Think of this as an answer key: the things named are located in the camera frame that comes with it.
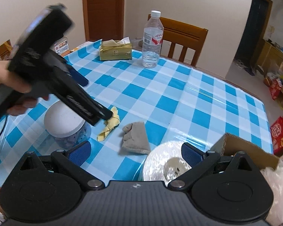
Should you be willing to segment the person left hand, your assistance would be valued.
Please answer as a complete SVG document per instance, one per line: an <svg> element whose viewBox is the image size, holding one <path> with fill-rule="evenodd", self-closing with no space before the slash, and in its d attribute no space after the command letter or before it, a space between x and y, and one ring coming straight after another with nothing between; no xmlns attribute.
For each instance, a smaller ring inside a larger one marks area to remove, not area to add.
<svg viewBox="0 0 283 226"><path fill-rule="evenodd" d="M0 60L0 85L6 85L20 93L29 93L32 89L31 85L17 76L15 73L7 70L9 61ZM36 107L37 99L26 98L21 104L14 105L7 110L7 114L11 116L18 116L24 114L28 109Z"/></svg>

